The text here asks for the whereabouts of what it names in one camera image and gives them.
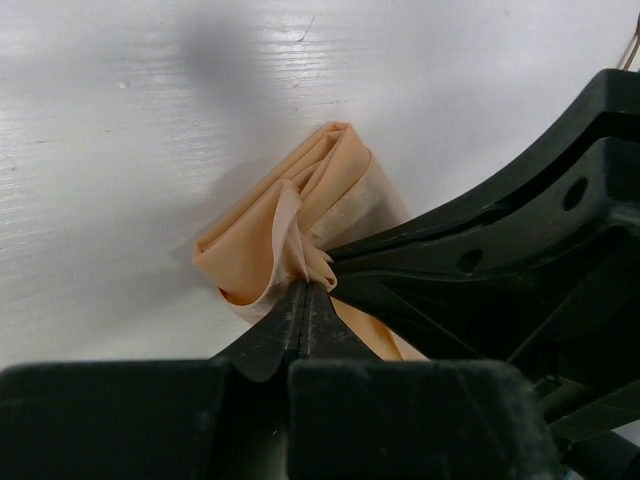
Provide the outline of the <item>peach cloth napkin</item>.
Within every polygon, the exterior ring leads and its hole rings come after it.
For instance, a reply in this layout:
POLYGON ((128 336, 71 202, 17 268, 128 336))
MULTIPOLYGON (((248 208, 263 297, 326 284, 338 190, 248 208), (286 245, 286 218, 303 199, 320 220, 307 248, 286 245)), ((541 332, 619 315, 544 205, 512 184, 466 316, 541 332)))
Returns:
POLYGON ((349 123, 310 136, 195 244, 194 265, 250 324, 295 281, 338 285, 331 249, 406 222, 409 213, 349 123))

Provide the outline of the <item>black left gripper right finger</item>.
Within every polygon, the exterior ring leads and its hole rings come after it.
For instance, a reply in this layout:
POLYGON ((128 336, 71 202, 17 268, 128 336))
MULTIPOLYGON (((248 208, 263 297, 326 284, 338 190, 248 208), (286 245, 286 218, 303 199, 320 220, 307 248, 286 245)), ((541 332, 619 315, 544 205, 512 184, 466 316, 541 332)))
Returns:
POLYGON ((496 361, 384 362, 305 288, 288 370, 292 479, 556 479, 530 383, 496 361))

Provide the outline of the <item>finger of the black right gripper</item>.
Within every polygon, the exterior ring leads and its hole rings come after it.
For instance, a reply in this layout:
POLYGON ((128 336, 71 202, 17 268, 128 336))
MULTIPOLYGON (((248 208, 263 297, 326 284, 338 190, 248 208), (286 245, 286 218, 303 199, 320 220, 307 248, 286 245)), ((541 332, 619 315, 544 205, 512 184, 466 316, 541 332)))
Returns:
POLYGON ((334 296, 431 359, 492 359, 558 437, 639 417, 639 77, 599 72, 510 164, 335 248, 334 296))

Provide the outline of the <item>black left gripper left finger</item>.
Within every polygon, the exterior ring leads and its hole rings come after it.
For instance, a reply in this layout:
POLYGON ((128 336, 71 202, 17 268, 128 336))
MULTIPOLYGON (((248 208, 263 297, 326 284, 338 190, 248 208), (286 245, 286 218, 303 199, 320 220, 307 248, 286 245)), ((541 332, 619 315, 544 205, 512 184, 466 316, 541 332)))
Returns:
POLYGON ((306 287, 218 355, 1 373, 5 479, 282 479, 306 287))

